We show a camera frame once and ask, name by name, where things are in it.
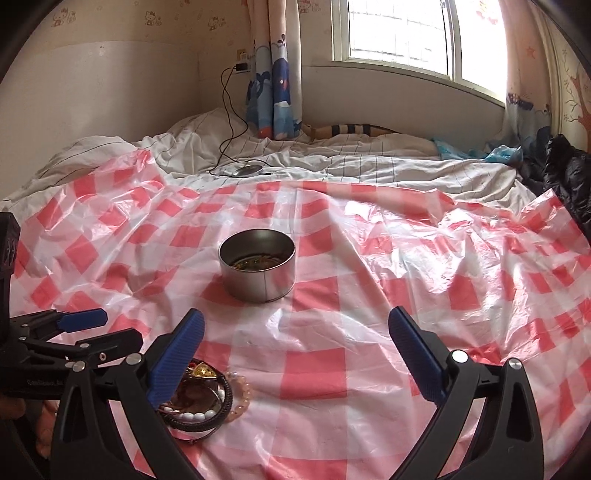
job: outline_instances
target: white bedsheet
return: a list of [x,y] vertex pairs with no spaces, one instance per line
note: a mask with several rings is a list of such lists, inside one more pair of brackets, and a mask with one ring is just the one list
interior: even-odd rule
[[[243,123],[232,117],[236,133]],[[119,137],[87,137],[56,154],[21,189],[3,201],[2,209],[32,214],[53,195],[54,187],[79,178],[110,158],[137,148],[150,150],[170,183],[195,190],[221,185],[270,180],[323,180],[374,183],[416,190],[437,189],[455,199],[473,200],[520,211],[535,196],[523,186],[517,172],[501,164],[478,160],[439,160],[435,145],[428,140],[401,134],[370,138],[366,135],[338,135],[310,142],[301,135],[294,141],[261,140],[250,133],[232,141],[214,173],[230,174],[247,161],[264,160],[270,175],[247,179],[213,176],[209,171],[220,156],[220,143],[231,131],[225,111],[217,109],[191,117],[156,137],[128,143]]]

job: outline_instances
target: wall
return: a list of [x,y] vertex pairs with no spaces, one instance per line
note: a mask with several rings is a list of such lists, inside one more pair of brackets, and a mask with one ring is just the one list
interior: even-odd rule
[[556,84],[553,108],[557,112],[554,129],[576,148],[591,152],[591,80],[562,33],[548,21],[556,54]]
[[[137,141],[220,104],[221,70],[250,45],[247,12],[241,0],[62,2],[0,85],[0,194],[81,137]],[[234,99],[247,84],[232,79]]]
[[[306,123],[369,122],[460,148],[500,130],[503,109],[477,96],[333,64],[330,0],[299,2]],[[219,75],[251,50],[249,30],[246,0],[65,0],[0,85],[0,194],[80,137],[136,141],[220,106]],[[230,81],[235,106],[248,81]]]

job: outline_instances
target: tree decal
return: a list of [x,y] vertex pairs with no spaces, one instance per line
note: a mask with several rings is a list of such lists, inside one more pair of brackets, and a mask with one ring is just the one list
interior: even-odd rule
[[[587,104],[585,102],[585,96],[583,91],[587,91],[589,89],[588,85],[582,85],[581,80],[581,65],[580,63],[577,65],[576,75],[573,77],[571,70],[569,69],[566,57],[568,52],[566,49],[562,51],[563,54],[563,64],[564,64],[564,71],[566,75],[569,76],[569,79],[564,81],[564,91],[570,95],[570,99],[566,101],[566,105],[570,107],[570,113],[564,114],[564,120],[567,122],[578,122],[580,123],[585,131],[587,132],[587,149],[591,148],[591,112],[587,108]],[[575,115],[575,110],[577,107],[580,108],[580,113]]]

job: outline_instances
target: black cable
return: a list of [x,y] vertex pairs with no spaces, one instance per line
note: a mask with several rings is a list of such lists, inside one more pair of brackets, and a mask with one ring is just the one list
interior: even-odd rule
[[[226,80],[226,83],[224,83],[224,81],[223,81],[223,75],[228,70],[230,70],[230,75],[228,76],[228,79]],[[219,146],[220,156],[217,159],[217,163],[215,164],[215,166],[213,168],[211,168],[209,170],[209,172],[208,172],[210,175],[213,175],[213,176],[216,176],[216,177],[230,177],[230,178],[234,178],[234,175],[225,175],[225,174],[222,174],[222,173],[214,173],[213,171],[216,170],[220,166],[220,162],[222,161],[222,157],[226,157],[226,158],[230,159],[231,161],[233,161],[234,163],[240,163],[238,160],[236,160],[236,159],[230,157],[229,155],[227,155],[226,154],[226,150],[228,149],[228,147],[232,143],[232,140],[235,140],[235,139],[243,136],[246,132],[248,132],[248,123],[247,123],[246,120],[244,120],[236,112],[236,110],[234,108],[234,105],[232,104],[232,96],[230,95],[230,92],[228,92],[228,83],[230,82],[230,78],[232,77],[232,74],[234,73],[235,70],[236,70],[236,67],[235,66],[234,67],[228,67],[227,69],[223,70],[222,71],[222,74],[220,75],[220,82],[222,84],[222,102],[223,102],[224,110],[226,111],[226,115],[228,116],[228,125],[230,126],[230,130],[232,131],[232,136],[230,138],[224,140],[222,143],[220,143],[220,146]],[[244,130],[240,134],[238,134],[238,135],[235,135],[234,134],[235,133],[234,132],[234,127],[232,126],[232,120],[230,119],[230,112],[228,111],[228,106],[226,104],[226,95],[228,96],[228,101],[230,103],[230,108],[231,108],[232,112],[240,120],[242,120],[242,123],[244,123]],[[273,165],[267,163],[265,160],[261,160],[261,159],[258,159],[258,158],[252,158],[251,160],[259,161],[261,163],[264,163],[268,167],[273,167]]]

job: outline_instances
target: window frame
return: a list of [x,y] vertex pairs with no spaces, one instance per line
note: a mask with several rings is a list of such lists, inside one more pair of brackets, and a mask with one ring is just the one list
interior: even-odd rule
[[442,4],[445,4],[447,10],[447,15],[443,15],[443,17],[446,29],[447,52],[448,55],[451,55],[451,59],[447,59],[448,71],[451,70],[448,75],[396,62],[351,57],[349,0],[332,0],[333,62],[343,66],[381,70],[431,80],[505,107],[505,99],[500,95],[462,78],[462,35],[460,33],[456,1],[442,0]]

